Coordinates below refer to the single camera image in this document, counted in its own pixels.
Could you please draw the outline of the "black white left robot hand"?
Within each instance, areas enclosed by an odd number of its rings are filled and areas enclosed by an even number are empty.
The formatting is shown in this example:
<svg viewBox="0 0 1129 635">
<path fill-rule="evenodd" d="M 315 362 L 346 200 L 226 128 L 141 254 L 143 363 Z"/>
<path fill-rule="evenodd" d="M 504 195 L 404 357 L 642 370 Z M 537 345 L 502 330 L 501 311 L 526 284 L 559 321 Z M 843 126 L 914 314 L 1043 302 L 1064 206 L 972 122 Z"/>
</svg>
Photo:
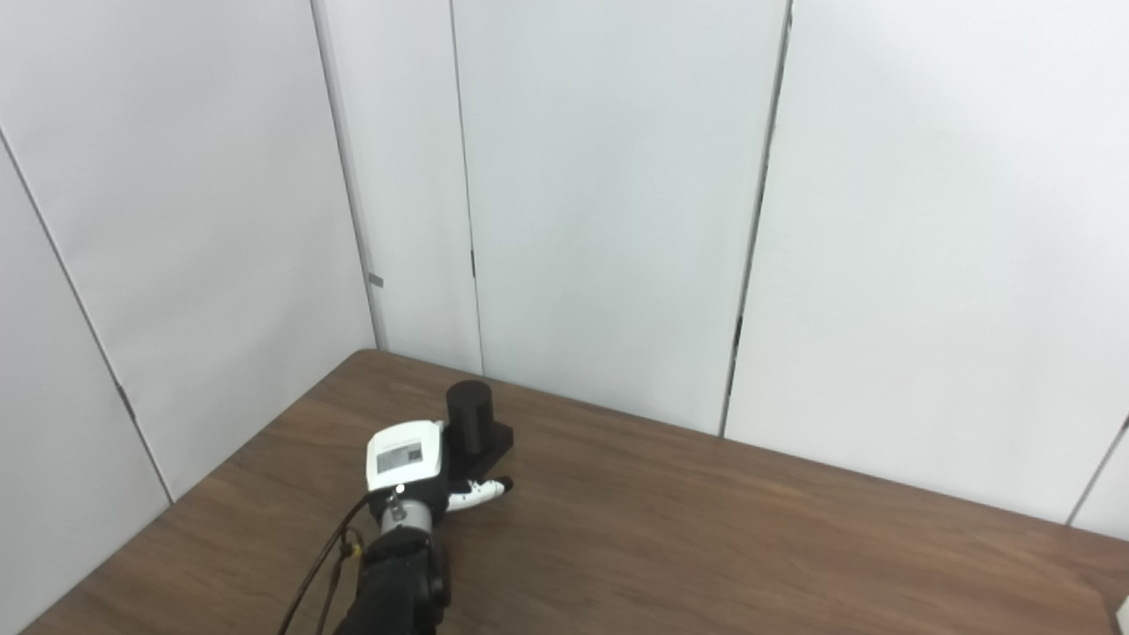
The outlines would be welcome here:
<svg viewBox="0 0 1129 635">
<path fill-rule="evenodd" d="M 490 475 L 511 447 L 511 427 L 499 421 L 396 423 L 367 445 L 366 505 L 383 534 L 394 529 L 432 534 L 448 512 L 511 493 L 508 475 Z"/>
</svg>

